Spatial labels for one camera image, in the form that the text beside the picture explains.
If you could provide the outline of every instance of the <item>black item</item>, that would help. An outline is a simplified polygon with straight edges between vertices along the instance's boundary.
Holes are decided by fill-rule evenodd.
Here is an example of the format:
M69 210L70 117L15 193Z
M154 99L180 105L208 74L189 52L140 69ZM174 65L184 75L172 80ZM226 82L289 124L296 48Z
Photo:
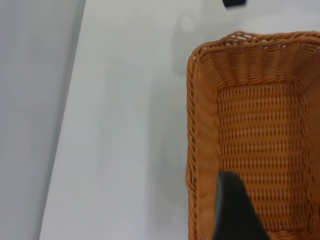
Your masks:
M247 0L222 0L226 8L245 5Z
M212 240L270 240L236 173L222 171L218 174L214 207Z

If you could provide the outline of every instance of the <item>white table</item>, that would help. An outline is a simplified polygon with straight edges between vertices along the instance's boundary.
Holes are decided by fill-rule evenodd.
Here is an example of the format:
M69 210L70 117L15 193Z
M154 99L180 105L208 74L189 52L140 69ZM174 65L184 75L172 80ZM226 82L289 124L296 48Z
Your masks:
M236 30L320 30L319 10L87 0L40 239L186 240L188 56Z

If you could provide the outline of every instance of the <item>gray wall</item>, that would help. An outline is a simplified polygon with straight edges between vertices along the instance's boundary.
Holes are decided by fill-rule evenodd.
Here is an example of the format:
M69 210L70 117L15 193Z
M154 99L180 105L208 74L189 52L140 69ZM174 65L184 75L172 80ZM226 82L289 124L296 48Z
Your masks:
M0 0L0 240L39 238L85 0Z

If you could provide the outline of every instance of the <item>woven basket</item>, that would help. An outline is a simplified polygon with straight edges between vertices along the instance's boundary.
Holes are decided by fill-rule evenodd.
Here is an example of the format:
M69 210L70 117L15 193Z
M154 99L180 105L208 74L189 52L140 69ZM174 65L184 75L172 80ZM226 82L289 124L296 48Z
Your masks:
M222 170L240 175L272 240L320 239L319 48L319 32L235 32L192 53L189 240L212 237Z

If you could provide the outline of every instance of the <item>wicker basket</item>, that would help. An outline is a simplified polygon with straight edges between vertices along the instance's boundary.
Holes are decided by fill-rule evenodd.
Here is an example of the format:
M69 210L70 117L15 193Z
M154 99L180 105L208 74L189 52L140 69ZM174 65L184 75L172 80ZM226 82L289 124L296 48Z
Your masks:
M221 170L240 175L272 240L320 239L319 48L319 32L235 32L192 53L189 240L212 237Z

